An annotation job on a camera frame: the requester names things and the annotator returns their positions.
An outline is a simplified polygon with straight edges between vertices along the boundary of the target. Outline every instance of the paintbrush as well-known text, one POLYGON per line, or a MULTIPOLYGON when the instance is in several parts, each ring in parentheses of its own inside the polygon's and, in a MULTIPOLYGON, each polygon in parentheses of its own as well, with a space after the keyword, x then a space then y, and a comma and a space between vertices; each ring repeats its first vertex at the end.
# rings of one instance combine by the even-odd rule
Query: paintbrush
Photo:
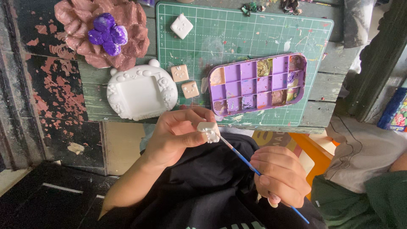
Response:
MULTIPOLYGON (((248 160, 246 160, 243 155, 239 153, 226 139, 224 139, 220 134, 216 133, 218 137, 246 164, 249 166, 251 170, 253 170, 257 175, 261 176, 261 173, 253 167, 248 160)), ((309 221, 293 206, 290 205, 290 207, 307 223, 309 224, 309 221)))

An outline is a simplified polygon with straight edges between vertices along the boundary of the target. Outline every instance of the purple clay petals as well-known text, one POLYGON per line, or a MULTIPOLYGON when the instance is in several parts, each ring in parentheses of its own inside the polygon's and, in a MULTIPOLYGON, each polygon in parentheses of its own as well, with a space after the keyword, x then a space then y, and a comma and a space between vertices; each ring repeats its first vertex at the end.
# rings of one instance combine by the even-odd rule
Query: purple clay petals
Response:
POLYGON ((89 42, 102 45, 110 56, 120 54, 121 45, 127 44, 127 30, 124 26, 116 26, 114 17, 110 13, 103 13, 93 20, 95 29, 89 30, 89 42))
POLYGON ((102 33, 102 39, 103 39, 103 42, 106 42, 106 41, 112 42, 113 41, 112 36, 110 35, 110 30, 102 33))
POLYGON ((124 45, 127 44, 127 30, 124 26, 114 26, 110 29, 110 34, 112 35, 113 42, 115 44, 124 45))
POLYGON ((101 45, 105 42, 102 38, 102 33, 96 31, 95 29, 89 30, 88 32, 89 42, 92 44, 101 45))
POLYGON ((105 52, 112 57, 119 55, 119 53, 122 51, 122 48, 120 45, 115 44, 111 41, 104 42, 103 48, 104 48, 105 52))
POLYGON ((110 13, 103 13, 93 20, 93 26, 101 33, 110 30, 115 25, 114 17, 110 13))

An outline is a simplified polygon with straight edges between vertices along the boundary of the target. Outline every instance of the black shirt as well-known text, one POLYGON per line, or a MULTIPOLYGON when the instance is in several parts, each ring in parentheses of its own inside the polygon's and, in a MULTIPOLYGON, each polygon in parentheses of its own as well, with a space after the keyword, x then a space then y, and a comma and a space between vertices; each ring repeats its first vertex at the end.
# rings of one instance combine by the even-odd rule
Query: black shirt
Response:
MULTIPOLYGON (((258 149, 245 135, 223 134, 247 160, 258 149)), ((180 160, 164 170, 146 197, 132 207, 113 208, 98 228, 262 229, 326 228, 306 199, 298 210, 272 208, 257 201, 254 172, 224 143, 187 148, 180 160)))

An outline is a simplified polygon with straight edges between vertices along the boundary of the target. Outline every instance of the purple paint palette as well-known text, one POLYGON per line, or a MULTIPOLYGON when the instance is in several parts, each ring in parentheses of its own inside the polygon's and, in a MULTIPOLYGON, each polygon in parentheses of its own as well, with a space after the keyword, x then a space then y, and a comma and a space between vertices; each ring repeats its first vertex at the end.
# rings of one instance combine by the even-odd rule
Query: purple paint palette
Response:
POLYGON ((209 73, 212 110, 228 116, 295 104, 304 96, 306 64, 290 53, 217 66, 209 73))

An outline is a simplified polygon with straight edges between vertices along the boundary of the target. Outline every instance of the green cutting mat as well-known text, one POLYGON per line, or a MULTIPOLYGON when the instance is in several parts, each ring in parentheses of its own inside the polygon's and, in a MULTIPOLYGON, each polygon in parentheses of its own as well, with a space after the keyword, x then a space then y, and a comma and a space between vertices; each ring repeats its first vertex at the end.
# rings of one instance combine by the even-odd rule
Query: green cutting mat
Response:
MULTIPOLYGON (((190 81, 198 88, 201 79, 217 65, 253 58, 303 53, 308 60, 305 94, 300 102, 258 112, 225 117, 218 124, 251 126, 298 126, 315 80, 326 43, 333 28, 328 19, 306 18, 272 13, 245 16, 240 10, 212 8, 191 4, 159 2, 157 10, 158 61, 170 71, 174 65, 186 64, 190 81), (193 24, 184 40, 170 29, 183 13, 193 24)), ((174 110, 191 106, 211 109, 209 91, 186 99, 178 82, 178 102, 174 110)))

